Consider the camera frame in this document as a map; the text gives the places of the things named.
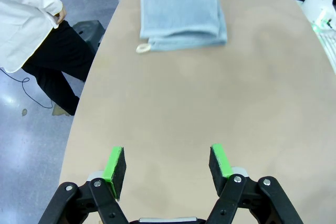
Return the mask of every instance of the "folded towel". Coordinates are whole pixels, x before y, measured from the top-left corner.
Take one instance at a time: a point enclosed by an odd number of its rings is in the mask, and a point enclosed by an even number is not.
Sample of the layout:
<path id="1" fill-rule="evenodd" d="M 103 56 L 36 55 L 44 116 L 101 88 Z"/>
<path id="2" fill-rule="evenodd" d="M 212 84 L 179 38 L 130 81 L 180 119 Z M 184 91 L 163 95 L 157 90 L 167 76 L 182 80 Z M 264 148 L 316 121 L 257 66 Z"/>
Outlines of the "folded towel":
<path id="1" fill-rule="evenodd" d="M 140 38 L 151 50 L 176 50 L 227 42 L 219 0 L 141 0 Z"/>

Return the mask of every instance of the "person's hand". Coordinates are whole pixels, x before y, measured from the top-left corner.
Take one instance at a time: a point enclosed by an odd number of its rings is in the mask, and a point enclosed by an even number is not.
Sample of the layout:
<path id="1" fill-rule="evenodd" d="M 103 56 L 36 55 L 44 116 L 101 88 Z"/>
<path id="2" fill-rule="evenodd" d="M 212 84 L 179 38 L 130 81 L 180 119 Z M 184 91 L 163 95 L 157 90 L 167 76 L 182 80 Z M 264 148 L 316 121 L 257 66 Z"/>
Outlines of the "person's hand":
<path id="1" fill-rule="evenodd" d="M 63 6 L 62 10 L 55 16 L 58 17 L 56 24 L 57 25 L 61 24 L 65 19 L 65 17 L 67 16 L 67 10 L 65 10 L 65 7 Z"/>

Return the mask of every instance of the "blue floor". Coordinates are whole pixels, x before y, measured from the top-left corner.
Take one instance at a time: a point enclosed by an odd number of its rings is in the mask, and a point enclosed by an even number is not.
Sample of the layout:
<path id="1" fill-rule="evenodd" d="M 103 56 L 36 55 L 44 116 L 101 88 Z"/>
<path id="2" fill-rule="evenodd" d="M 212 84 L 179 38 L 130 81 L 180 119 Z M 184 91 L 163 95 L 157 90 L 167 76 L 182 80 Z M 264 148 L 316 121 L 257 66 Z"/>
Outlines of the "blue floor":
<path id="1" fill-rule="evenodd" d="M 105 28 L 118 4 L 117 0 L 62 1 L 71 25 L 97 19 Z M 22 70 L 10 75 L 18 80 L 30 77 L 24 84 L 27 93 L 50 106 L 34 77 Z M 66 78 L 80 95 L 84 84 L 71 76 Z M 73 117 L 53 116 L 53 109 L 32 101 L 21 83 L 2 72 L 0 90 L 0 223 L 37 224 L 58 186 Z"/>

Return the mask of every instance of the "screw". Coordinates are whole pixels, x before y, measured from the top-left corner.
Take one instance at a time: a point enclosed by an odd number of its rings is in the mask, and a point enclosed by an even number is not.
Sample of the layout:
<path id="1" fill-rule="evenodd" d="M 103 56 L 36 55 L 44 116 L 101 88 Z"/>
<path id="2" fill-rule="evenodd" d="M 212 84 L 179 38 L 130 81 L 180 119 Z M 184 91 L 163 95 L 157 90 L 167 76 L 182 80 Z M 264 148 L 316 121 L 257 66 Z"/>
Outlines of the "screw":
<path id="1" fill-rule="evenodd" d="M 233 180 L 234 180 L 234 182 L 237 182 L 237 183 L 242 182 L 241 177 L 239 177 L 239 176 L 236 176 Z"/>
<path id="2" fill-rule="evenodd" d="M 70 191 L 70 190 L 72 190 L 72 186 L 70 186 L 70 185 L 67 186 L 67 187 L 65 188 L 65 190 L 66 190 L 66 191 Z"/>
<path id="3" fill-rule="evenodd" d="M 271 184 L 271 181 L 269 179 L 264 180 L 264 185 L 269 186 Z"/>
<path id="4" fill-rule="evenodd" d="M 101 185 L 101 182 L 100 182 L 100 180 L 99 180 L 99 181 L 96 181 L 96 182 L 94 182 L 94 183 L 93 183 L 93 185 L 94 185 L 95 187 L 98 187 L 98 186 L 100 186 L 100 185 Z"/>

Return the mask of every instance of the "white jacket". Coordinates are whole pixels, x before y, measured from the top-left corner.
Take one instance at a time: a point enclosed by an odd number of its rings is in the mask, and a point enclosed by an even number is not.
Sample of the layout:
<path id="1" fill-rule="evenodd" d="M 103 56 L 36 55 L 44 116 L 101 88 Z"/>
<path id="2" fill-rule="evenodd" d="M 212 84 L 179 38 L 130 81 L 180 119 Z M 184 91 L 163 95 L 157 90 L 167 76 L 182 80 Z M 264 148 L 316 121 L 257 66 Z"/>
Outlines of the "white jacket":
<path id="1" fill-rule="evenodd" d="M 0 0 L 0 67 L 17 71 L 57 28 L 60 0 Z"/>

